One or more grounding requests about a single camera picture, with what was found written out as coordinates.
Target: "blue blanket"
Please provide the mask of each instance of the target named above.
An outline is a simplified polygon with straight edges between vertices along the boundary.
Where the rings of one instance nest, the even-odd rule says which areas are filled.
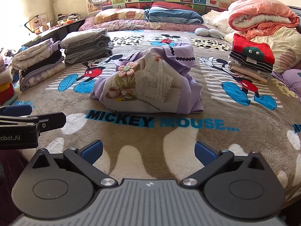
[[[161,9],[152,7],[146,9],[146,21],[170,22],[177,24],[202,24],[204,21],[198,13],[183,9]]]

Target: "stuffed animal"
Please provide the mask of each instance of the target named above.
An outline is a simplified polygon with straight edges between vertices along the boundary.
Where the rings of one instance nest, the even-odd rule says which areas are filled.
[[[225,35],[223,33],[219,32],[215,29],[207,30],[205,28],[197,28],[195,30],[195,34],[200,35],[200,36],[211,36],[216,39],[223,39],[225,37]]]

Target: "gray gripper base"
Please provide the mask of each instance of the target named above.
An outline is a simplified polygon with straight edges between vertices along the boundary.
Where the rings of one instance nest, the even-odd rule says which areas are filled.
[[[272,226],[277,218],[241,222],[213,211],[194,189],[175,180],[125,179],[117,188],[102,189],[95,201],[76,215],[40,221],[20,216],[14,226]]]

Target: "pink blanket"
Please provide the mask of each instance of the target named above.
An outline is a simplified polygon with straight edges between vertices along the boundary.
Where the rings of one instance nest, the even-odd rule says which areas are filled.
[[[94,17],[87,18],[85,23],[79,28],[79,31],[84,31],[88,29],[96,28],[106,28],[107,31],[125,31],[125,30],[169,30],[169,31],[192,31],[194,32],[196,28],[205,28],[204,25],[184,25],[175,24],[167,22],[148,22],[145,20],[126,20],[119,19],[109,22],[104,22],[95,25]]]
[[[229,6],[228,22],[247,39],[269,36],[285,26],[297,27],[300,18],[288,6],[277,0],[239,0]]]

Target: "clothing label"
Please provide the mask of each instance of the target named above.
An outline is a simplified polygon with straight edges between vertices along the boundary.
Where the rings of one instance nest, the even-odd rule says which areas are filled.
[[[148,82],[148,86],[157,88],[157,83],[156,82]]]
[[[250,63],[254,63],[254,64],[257,64],[257,61],[250,58],[250,57],[246,57],[246,61],[250,62]]]

